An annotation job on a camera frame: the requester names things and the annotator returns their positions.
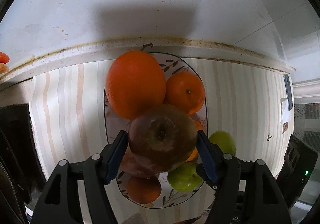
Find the stain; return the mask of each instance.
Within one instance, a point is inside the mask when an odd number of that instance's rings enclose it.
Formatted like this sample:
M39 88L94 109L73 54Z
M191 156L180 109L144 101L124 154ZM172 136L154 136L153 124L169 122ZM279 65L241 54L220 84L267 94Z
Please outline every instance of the stain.
M142 39L144 42L150 42L151 39L149 37L139 37L140 39ZM47 53L45 55L39 56L36 59L33 60L29 60L13 69L11 69L10 71L8 71L6 74L4 74L3 76L0 77L0 80L2 80L5 76L7 76L8 74L15 72L19 69L21 69L24 66L27 66L29 64L34 63L35 61L39 61L43 58L46 57L50 57L59 53L63 53L65 51L74 49L76 47L84 47L84 46L88 46L88 45L93 45L93 44L97 44L97 43L103 43L103 44L114 44L114 43L122 43L124 41L136 41L138 40L138 38L116 38L116 39L107 39L107 40L103 40L103 41L97 41L97 42L90 42L90 43L85 43L85 44L80 44L80 45L75 45L75 46L70 46L68 48L64 48L64 49L60 49L51 53ZM173 37L152 37L152 40L157 40L157 41L163 41L167 42L168 44L172 43L175 46L176 45L185 45L185 46L194 46L194 47L205 47L205 48L229 48L229 49L233 49L235 52L242 52L242 54L246 54L246 55L250 55L250 56L254 56L254 57L259 57L261 59L265 59L266 56L254 51L250 51L248 49L244 49L244 48L239 48L236 46L232 46L232 45L228 45L228 44L224 44L224 43L219 43L219 42L214 42L214 41L204 41L204 40L194 40L194 39L184 39L184 38L173 38ZM267 67L267 66L262 66L262 65L257 65L254 63L247 63L247 62L240 62L240 61L234 61L234 60L227 60L227 59L216 59L216 58L208 58L208 57L188 57L188 58L199 58L199 59L207 59L207 60L216 60L216 61L224 61L224 62L231 62L231 63L237 63L237 64L243 64L243 65L248 65L248 66L253 66L253 67L257 67L257 68L263 68L263 69L267 69L267 70L271 70L271 71L275 71L275 72L281 72L281 73L290 73L290 71L283 71L283 70L279 70L279 69L274 69L271 67Z
M257 14L258 14L258 16L259 16L261 19L265 19L262 14L260 14L260 13L257 13Z

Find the oval plate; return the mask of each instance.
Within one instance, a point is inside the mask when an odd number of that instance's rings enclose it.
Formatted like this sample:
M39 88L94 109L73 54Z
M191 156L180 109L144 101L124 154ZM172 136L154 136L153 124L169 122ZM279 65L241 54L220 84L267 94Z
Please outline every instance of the oval plate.
M165 80L167 81L172 75L179 72L190 72L194 75L199 75L194 71L193 68L189 66L183 59L168 53L150 53L159 63L164 72ZM115 140L117 134L120 130L128 131L128 125L130 120L119 117L111 108L108 103L106 92L104 93L104 114L105 114L105 123L106 123L106 133L107 133L107 141L108 144L112 144ZM208 133L207 126L207 107L206 102L203 104L202 108L195 114L191 115L192 119L198 121L203 127L204 132ZM139 204L135 201L132 201L127 193L127 182L131 177L130 174L122 172L120 169L117 175L117 183L122 195L128 200L146 207L146 208L165 208L171 207L180 203L185 202L189 198L191 198L197 190L201 187L203 182L191 192L178 192L174 190L167 180L167 172L163 172L159 174L159 181L161 184L161 194L158 199L156 199L152 203L148 204Z

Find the wall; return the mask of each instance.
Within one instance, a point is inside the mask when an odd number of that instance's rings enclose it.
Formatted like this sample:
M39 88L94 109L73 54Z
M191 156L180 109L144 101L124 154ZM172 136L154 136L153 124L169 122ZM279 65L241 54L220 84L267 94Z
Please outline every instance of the wall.
M0 51L13 70L105 39L203 39L294 66L292 80L299 82L320 77L319 24L307 0L15 0L0 23Z
M293 86L295 104L319 103L320 80L306 81Z

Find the tangerine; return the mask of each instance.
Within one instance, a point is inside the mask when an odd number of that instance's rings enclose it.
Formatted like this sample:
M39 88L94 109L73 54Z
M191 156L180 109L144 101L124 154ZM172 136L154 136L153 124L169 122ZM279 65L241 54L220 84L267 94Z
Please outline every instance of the tangerine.
M191 115L201 109L204 101L205 89L198 76L190 72L180 72L167 80L165 103Z
M0 63L8 63L10 61L10 58L8 55L6 55L5 53L3 52L0 52Z
M163 103L165 77L157 60L142 51L129 51L111 65L106 95L117 115L133 120Z
M195 123L196 125L196 128L197 128L197 131L199 130L203 130L203 125L201 125L198 121L196 120L193 120L193 122ZM193 161L194 159L196 159L198 157L199 153L198 153L198 150L197 148L195 148L193 150L193 152L191 153L191 155L189 156L189 158L186 160L186 162L189 162L189 161Z
M127 184L127 192L133 201L147 204L155 201L161 194L161 184L157 177L138 178L132 176Z

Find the apple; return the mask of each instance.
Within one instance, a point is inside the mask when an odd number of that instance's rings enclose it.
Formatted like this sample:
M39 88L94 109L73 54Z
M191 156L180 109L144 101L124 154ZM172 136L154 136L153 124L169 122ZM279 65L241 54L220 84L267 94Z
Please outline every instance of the apple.
M189 192L197 188L202 178L197 174L196 162L183 163L178 168L168 172L168 182L177 191Z
M212 144L218 145L224 154L228 153L236 156L236 144L229 133L225 131L217 131L209 137L209 141Z

